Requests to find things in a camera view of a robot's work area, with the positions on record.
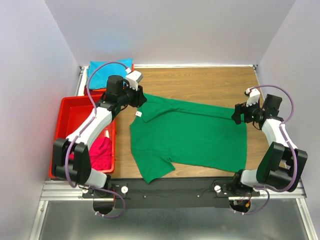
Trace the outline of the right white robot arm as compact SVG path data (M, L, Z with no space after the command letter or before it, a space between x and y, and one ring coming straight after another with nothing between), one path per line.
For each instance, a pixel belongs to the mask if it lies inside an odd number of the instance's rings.
M308 154L293 143L287 134L284 119L279 117L282 98L267 95L260 103L257 89L247 90L248 100L235 105L231 116L239 125L241 122L258 124L267 139L269 148L255 170L241 169L230 183L230 191L241 196L262 188L274 192L293 192L300 181Z

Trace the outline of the green t-shirt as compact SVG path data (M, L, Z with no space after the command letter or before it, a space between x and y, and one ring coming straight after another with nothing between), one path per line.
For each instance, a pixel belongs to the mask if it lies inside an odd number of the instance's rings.
M131 153L149 184L175 163L237 172L247 163L247 126L228 107L147 94L130 125Z

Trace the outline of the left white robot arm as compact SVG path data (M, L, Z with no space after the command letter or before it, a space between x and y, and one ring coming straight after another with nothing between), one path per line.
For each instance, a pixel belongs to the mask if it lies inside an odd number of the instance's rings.
M53 144L51 174L76 185L92 187L101 198L111 191L110 176L92 168L89 150L101 131L107 127L126 106L141 107L146 101L139 84L143 74L137 70L125 77L111 75L106 91L86 120L66 138L58 138Z

